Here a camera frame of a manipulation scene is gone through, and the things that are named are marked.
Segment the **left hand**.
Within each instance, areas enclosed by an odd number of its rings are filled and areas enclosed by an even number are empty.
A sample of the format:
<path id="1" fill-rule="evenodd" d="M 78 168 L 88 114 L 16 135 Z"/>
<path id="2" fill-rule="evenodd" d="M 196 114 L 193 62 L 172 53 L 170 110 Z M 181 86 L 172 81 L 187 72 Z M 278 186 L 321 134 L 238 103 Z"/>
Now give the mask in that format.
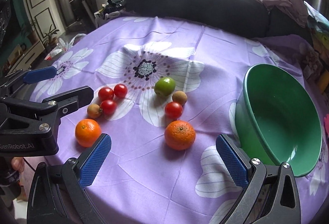
<path id="1" fill-rule="evenodd" d="M 22 158 L 22 157 L 14 157 L 11 160 L 11 165 L 12 165 L 12 168 L 15 171 L 18 171 L 19 173 L 22 173 L 24 171 L 24 158 Z"/>

